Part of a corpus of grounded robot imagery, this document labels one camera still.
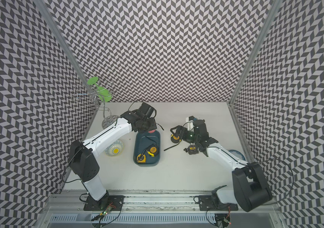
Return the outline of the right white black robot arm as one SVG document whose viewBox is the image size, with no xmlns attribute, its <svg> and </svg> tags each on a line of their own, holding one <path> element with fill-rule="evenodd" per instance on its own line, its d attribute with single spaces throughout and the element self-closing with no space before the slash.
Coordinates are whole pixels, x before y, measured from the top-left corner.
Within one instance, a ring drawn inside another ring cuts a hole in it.
<svg viewBox="0 0 324 228">
<path fill-rule="evenodd" d="M 226 150 L 218 140 L 209 136 L 204 120 L 191 116 L 184 125 L 173 127 L 170 132 L 173 143 L 185 141 L 189 144 L 185 149 L 188 154 L 203 153 L 230 171 L 232 186 L 223 185 L 211 192 L 212 203 L 217 209 L 236 204 L 250 212 L 273 199 L 262 167 Z"/>
</svg>

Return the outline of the black yellow round tape measure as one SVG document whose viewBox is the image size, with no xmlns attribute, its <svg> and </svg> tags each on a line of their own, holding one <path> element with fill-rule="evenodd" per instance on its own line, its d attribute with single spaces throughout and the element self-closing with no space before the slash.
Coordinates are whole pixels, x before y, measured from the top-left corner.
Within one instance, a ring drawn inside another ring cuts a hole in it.
<svg viewBox="0 0 324 228">
<path fill-rule="evenodd" d="M 171 140 L 172 143 L 174 143 L 174 145 L 164 149 L 164 151 L 172 149 L 172 148 L 178 146 L 181 143 L 181 138 L 179 136 L 171 135 L 170 140 Z"/>
</svg>

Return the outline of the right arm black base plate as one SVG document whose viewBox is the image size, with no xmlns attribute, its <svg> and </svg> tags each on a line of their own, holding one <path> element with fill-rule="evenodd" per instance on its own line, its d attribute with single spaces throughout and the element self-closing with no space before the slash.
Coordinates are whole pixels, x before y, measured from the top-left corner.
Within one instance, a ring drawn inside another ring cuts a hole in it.
<svg viewBox="0 0 324 228">
<path fill-rule="evenodd" d="M 217 197 L 212 195 L 200 195 L 198 196 L 198 204 L 200 211 L 238 211 L 237 204 L 222 203 Z"/>
</svg>

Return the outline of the dark teal storage box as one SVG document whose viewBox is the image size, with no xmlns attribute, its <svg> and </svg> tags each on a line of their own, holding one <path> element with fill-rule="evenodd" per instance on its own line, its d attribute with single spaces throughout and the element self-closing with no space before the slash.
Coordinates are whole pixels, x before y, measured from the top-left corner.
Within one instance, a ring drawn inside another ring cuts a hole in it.
<svg viewBox="0 0 324 228">
<path fill-rule="evenodd" d="M 148 147 L 151 145 L 156 145 L 159 149 L 159 155 L 156 157 L 151 157 L 147 153 Z M 146 155 L 146 163 L 137 163 L 136 158 L 139 154 Z M 161 135 L 156 130 L 154 133 L 150 134 L 148 132 L 138 133 L 135 140 L 134 152 L 133 152 L 133 161 L 139 166 L 155 166 L 158 164 L 161 157 Z"/>
</svg>

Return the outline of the small black yellow tape measure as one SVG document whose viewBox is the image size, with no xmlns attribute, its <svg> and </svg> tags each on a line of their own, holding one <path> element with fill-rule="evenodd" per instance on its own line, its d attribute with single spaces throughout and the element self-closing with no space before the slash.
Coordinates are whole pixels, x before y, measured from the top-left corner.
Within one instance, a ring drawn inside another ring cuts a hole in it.
<svg viewBox="0 0 324 228">
<path fill-rule="evenodd" d="M 187 148 L 184 149 L 184 151 L 189 155 L 194 155 L 199 153 L 198 148 L 194 144 L 189 145 Z"/>
</svg>

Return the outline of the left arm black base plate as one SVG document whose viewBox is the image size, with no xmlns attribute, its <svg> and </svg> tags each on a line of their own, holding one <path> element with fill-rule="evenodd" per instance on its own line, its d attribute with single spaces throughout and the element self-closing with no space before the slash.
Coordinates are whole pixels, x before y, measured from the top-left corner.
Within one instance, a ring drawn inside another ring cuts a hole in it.
<svg viewBox="0 0 324 228">
<path fill-rule="evenodd" d="M 105 211 L 107 206 L 113 211 L 120 211 L 124 204 L 123 195 L 103 196 L 100 200 L 94 200 L 88 196 L 84 205 L 84 211 Z"/>
</svg>

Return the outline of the yellow black square tape measure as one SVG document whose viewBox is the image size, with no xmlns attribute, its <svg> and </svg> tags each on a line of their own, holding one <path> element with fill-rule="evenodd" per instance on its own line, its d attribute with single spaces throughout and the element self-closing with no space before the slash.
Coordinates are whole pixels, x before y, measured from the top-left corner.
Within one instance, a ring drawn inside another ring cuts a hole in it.
<svg viewBox="0 0 324 228">
<path fill-rule="evenodd" d="M 137 163 L 146 163 L 146 155 L 145 154 L 139 154 L 136 158 Z"/>
</svg>

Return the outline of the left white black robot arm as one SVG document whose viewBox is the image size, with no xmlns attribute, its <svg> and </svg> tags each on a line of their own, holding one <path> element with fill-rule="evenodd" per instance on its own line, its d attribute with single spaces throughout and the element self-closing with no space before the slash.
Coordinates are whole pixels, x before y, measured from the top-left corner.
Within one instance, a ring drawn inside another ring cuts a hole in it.
<svg viewBox="0 0 324 228">
<path fill-rule="evenodd" d="M 114 123 L 100 133 L 84 140 L 71 143 L 68 164 L 80 179 L 88 195 L 95 201 L 107 198 L 108 191 L 103 186 L 98 157 L 112 143 L 130 132 L 149 132 L 157 129 L 155 117 L 157 111 L 142 108 L 123 113 Z"/>
</svg>

